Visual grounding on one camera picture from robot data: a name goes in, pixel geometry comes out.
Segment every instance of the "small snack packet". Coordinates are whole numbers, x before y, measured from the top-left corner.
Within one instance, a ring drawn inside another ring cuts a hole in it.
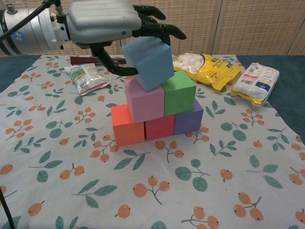
[[[75,83],[80,95],[86,95],[110,84],[93,63],[65,67],[65,71]]]
[[[258,108],[267,101],[279,74],[274,68],[252,63],[233,86],[231,96],[246,99]]]
[[[194,81],[211,85],[218,91],[242,70],[242,67],[230,64],[227,61],[194,52],[186,52],[174,58],[173,66],[175,71],[185,71]]]

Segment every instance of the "green foam cube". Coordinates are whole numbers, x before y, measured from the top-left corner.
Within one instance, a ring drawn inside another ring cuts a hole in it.
[[[183,71],[161,84],[165,91],[164,116],[191,111],[194,108],[196,83]]]

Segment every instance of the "white packet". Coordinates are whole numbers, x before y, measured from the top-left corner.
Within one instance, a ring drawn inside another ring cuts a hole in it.
[[[231,96],[239,96],[252,102],[255,108],[267,101],[273,90],[279,71],[252,63],[233,86]]]
[[[80,95],[86,95],[110,84],[93,63],[65,67],[65,71],[75,83]]]

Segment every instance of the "foam block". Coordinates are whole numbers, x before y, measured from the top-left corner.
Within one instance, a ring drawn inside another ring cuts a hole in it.
[[[111,108],[112,126],[117,146],[126,146],[145,141],[144,122],[133,123],[127,105]]]
[[[150,91],[173,76],[173,60],[170,46],[157,37],[139,37],[122,47],[129,67],[139,72],[136,80]]]
[[[175,135],[193,132],[200,129],[203,116],[203,108],[195,99],[192,111],[176,114],[175,117]]]
[[[173,135],[175,115],[165,116],[145,122],[145,137],[147,140]]]
[[[134,123],[164,116],[164,90],[146,92],[136,80],[125,80],[126,100]]]
[[[161,84],[165,91],[164,115],[191,111],[194,108],[196,83],[183,71]]]

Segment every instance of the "red foam cube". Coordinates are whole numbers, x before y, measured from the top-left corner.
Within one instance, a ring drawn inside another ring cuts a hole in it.
[[[111,116],[117,146],[127,146],[145,141],[144,122],[133,123],[127,105],[113,106]]]
[[[146,121],[144,126],[147,140],[171,136],[174,134],[175,115],[173,114]]]

